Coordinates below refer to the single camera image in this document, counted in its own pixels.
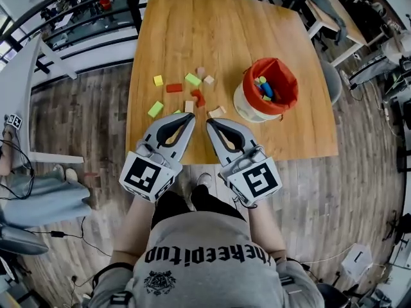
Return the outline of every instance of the bucket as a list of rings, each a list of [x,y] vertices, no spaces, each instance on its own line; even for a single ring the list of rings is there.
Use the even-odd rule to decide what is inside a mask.
[[[264,76],[274,91],[275,101],[265,101],[254,79]],[[273,120],[292,108],[298,97],[297,79],[278,58],[254,62],[234,93],[234,107],[248,122]]]

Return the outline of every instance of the gray t-shirt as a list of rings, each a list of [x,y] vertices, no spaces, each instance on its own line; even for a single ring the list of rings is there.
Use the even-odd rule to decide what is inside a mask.
[[[158,223],[131,265],[113,264],[93,280],[94,307],[324,307],[294,261],[275,263],[250,240],[246,222],[190,212]]]

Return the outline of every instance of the red block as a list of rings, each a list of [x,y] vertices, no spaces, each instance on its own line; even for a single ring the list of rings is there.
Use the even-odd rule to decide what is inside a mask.
[[[197,107],[202,107],[206,104],[206,100],[199,89],[191,91],[191,95],[197,98],[197,102],[195,103]]]
[[[166,91],[171,93],[171,92],[181,92],[182,91],[182,84],[181,83],[176,83],[173,85],[167,85]]]

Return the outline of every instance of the wooden floor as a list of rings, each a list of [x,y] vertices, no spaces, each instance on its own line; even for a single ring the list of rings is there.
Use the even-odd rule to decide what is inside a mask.
[[[324,56],[328,60],[341,48],[330,50]],[[342,68],[349,71],[356,63],[350,58]],[[81,182],[91,189],[94,209],[85,220],[85,238],[107,253],[130,205],[118,178],[125,159],[131,68],[131,64],[121,65],[83,74],[75,81],[62,80],[34,94],[31,100],[33,147],[84,156],[85,164],[75,168]],[[396,138],[379,110],[375,96],[378,88],[370,82],[364,89],[361,101],[344,89],[334,106],[339,156],[277,163],[283,188],[270,201],[289,256],[301,262],[327,259],[353,243],[368,244],[376,264],[383,264],[390,254],[392,240],[381,240],[392,210],[401,210],[403,177],[396,173]],[[353,94],[360,98],[362,92]],[[41,173],[51,168],[37,165]],[[215,174],[217,170],[217,166],[185,167],[180,176],[182,192],[189,193],[188,182],[201,172]],[[220,199],[230,201],[231,193],[221,183],[214,191]],[[79,235],[80,222],[65,221],[42,229]],[[52,239],[47,235],[44,239],[50,251],[24,260],[33,273],[33,287],[52,305],[62,307],[70,303],[71,277],[76,275],[77,284],[81,284],[106,266],[109,258],[79,239]],[[332,282],[344,257],[314,264],[312,272]],[[380,280],[381,272],[381,267],[372,267],[360,289],[371,288]],[[347,289],[351,285],[347,277],[342,277],[337,287]],[[89,283],[77,287],[74,300],[90,292]]]

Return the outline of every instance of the metal railing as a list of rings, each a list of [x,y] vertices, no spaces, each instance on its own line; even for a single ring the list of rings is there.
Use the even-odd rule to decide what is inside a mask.
[[[69,15],[70,13],[73,13],[73,15],[74,15],[76,13],[81,13],[81,11],[84,11],[84,10],[90,10],[91,8],[97,8],[96,5],[98,5],[101,0],[85,0],[85,1],[82,1],[82,2],[72,6],[71,8],[68,8],[64,11],[61,11],[57,15],[54,15],[54,16],[50,17],[48,20],[44,21],[41,25],[39,25],[36,28],[33,28],[32,30],[27,32],[27,34],[25,34],[19,40],[16,40],[16,39],[13,38],[12,34],[16,30],[18,30],[21,26],[24,26],[28,22],[28,20],[30,20],[35,15],[41,13],[41,11],[45,10],[45,8],[47,8],[48,6],[51,6],[52,4],[54,4],[56,2],[61,2],[61,1],[63,1],[63,0],[44,0],[43,2],[39,3],[37,6],[32,8],[31,10],[28,10],[19,19],[17,19],[13,23],[13,25],[8,30],[6,30],[4,33],[2,33],[2,31],[0,29],[0,44],[2,42],[7,42],[10,45],[9,51],[11,51],[13,49],[16,50],[16,51],[20,51],[22,49],[22,44],[24,43],[24,41],[26,39],[31,39],[37,33],[44,31],[47,27],[52,27],[54,24],[56,24],[56,22],[60,21],[65,15]],[[69,26],[66,26],[65,28],[53,31],[48,37],[46,37],[44,39],[44,42],[47,43],[49,46],[51,46],[52,50],[57,51],[57,50],[65,49],[69,46],[73,46],[73,45],[75,45],[79,42],[84,42],[85,40],[91,39],[93,37],[103,35],[105,33],[111,32],[111,31],[118,31],[118,30],[128,28],[128,27],[131,27],[131,26],[135,27],[136,30],[137,30],[137,35],[132,35],[132,36],[129,36],[127,38],[121,38],[121,39],[116,38],[116,39],[111,40],[111,41],[91,45],[90,47],[86,47],[86,48],[83,48],[83,49],[78,49],[77,51],[71,52],[71,53],[66,54],[62,57],[62,59],[66,59],[66,58],[78,55],[80,53],[84,53],[86,51],[97,49],[99,47],[104,47],[104,46],[108,46],[108,45],[111,45],[111,44],[116,44],[116,43],[119,43],[119,42],[125,42],[125,41],[128,41],[128,40],[135,40],[138,37],[138,33],[140,31],[140,27],[141,27],[141,23],[142,23],[140,8],[144,8],[146,6],[146,3],[139,3],[139,0],[125,0],[125,1],[127,2],[126,6],[124,6],[122,8],[118,8],[117,10],[108,10],[108,11],[102,11],[102,12],[100,11],[100,13],[97,13],[96,15],[92,15],[91,17],[88,17],[86,19],[80,19],[79,21],[74,22],[74,23],[70,24]],[[267,0],[267,1],[269,3],[274,4],[273,0]],[[289,9],[298,11],[300,9],[301,5],[304,2],[305,2],[305,0],[282,0],[281,5],[285,8],[289,8]],[[113,25],[113,26],[107,26],[106,28],[103,28],[103,29],[100,29],[100,30],[97,30],[97,31],[93,31],[93,32],[90,32],[90,33],[85,33],[80,37],[68,39],[66,42],[61,43],[57,46],[52,46],[52,44],[51,44],[52,40],[57,38],[58,36],[63,35],[64,33],[70,33],[71,31],[79,28],[80,26],[84,26],[87,23],[94,22],[94,21],[97,21],[97,20],[100,20],[100,19],[110,19],[110,17],[112,19],[112,17],[114,15],[119,15],[119,14],[128,13],[128,12],[131,15],[130,22],[126,22],[124,24],[116,24],[116,25]],[[6,52],[3,56],[0,56],[0,60],[2,60],[4,62],[7,62],[7,60],[4,58],[4,56],[6,56],[8,52]],[[41,63],[39,61],[39,58],[42,58],[42,57],[43,57],[43,55],[40,55],[37,59],[38,69],[36,71],[38,71],[40,69],[45,73],[49,73],[48,66],[50,66],[53,62],[49,62],[49,63],[44,65],[43,63]]]

